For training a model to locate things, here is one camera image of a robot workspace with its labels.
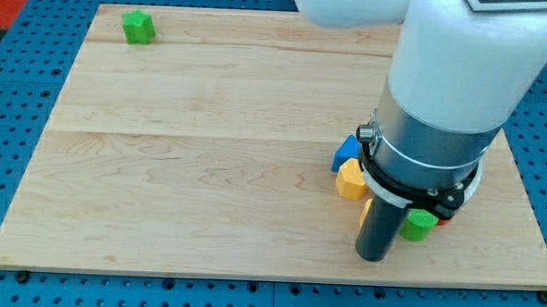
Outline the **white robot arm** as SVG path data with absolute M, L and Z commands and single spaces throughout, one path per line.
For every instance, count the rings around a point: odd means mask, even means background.
M 371 215 L 448 219 L 480 185 L 483 157 L 547 61 L 547 3 L 294 0 L 329 29 L 402 31 L 371 119 L 357 130 Z

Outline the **red block under arm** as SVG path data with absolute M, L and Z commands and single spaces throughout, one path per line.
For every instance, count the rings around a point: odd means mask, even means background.
M 437 226 L 445 226 L 447 225 L 449 222 L 451 221 L 451 219 L 440 219 L 437 223 Z

